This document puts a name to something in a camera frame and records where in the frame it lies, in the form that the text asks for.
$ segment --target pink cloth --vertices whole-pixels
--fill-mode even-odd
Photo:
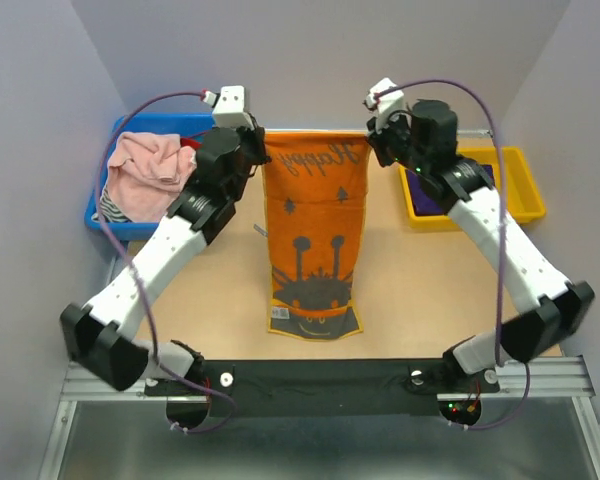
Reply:
[[[123,132],[107,164],[107,191],[132,222],[159,222],[195,169],[179,135]]]

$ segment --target white wall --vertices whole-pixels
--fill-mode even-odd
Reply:
[[[548,216],[534,231],[565,273],[597,299],[566,344],[583,353],[600,416],[600,0],[573,0],[504,121],[542,187]]]
[[[244,84],[265,126],[359,129],[365,93],[384,76],[453,77],[500,118],[569,0],[72,2],[129,108],[162,92]],[[448,88],[410,98],[446,99],[463,128],[483,127],[475,104]]]
[[[59,314],[104,279],[81,215],[121,113],[68,1],[0,1],[0,480],[37,478],[67,364]]]

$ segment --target yellow plastic basket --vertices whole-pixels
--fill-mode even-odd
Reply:
[[[472,158],[481,165],[491,165],[496,188],[500,190],[501,175],[495,148],[459,148],[458,152],[465,157]],[[502,152],[507,174],[507,207],[509,212],[520,224],[544,217],[546,214],[544,201],[540,196],[522,151],[517,147],[503,147]],[[399,168],[409,225],[414,229],[423,231],[457,230],[458,227],[446,215],[416,215],[406,173],[403,167]]]

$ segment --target wooden table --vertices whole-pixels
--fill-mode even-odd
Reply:
[[[310,342],[268,333],[267,244],[253,228],[265,227],[260,174],[237,210],[154,304],[161,341],[180,340],[214,359],[439,357],[494,326],[496,275],[490,265],[462,232],[411,230],[398,172],[380,168],[375,158],[369,161],[366,225],[353,283],[361,334]],[[514,314],[507,297],[505,318]],[[149,338],[146,322],[139,338]],[[549,354],[560,355],[560,349]]]

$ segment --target blue plastic basket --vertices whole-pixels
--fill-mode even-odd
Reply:
[[[124,117],[116,121],[112,131],[118,128]],[[182,137],[190,137],[213,127],[213,118],[210,113],[140,113],[129,122],[126,132],[151,132],[158,134],[177,133]],[[107,180],[107,169],[104,168],[100,176],[100,185],[104,187]],[[97,220],[92,220],[96,213],[96,198],[93,193],[89,198],[87,210],[84,213],[84,223],[92,230],[101,231]],[[120,241],[147,240],[153,235],[157,223],[109,223],[111,231]]]

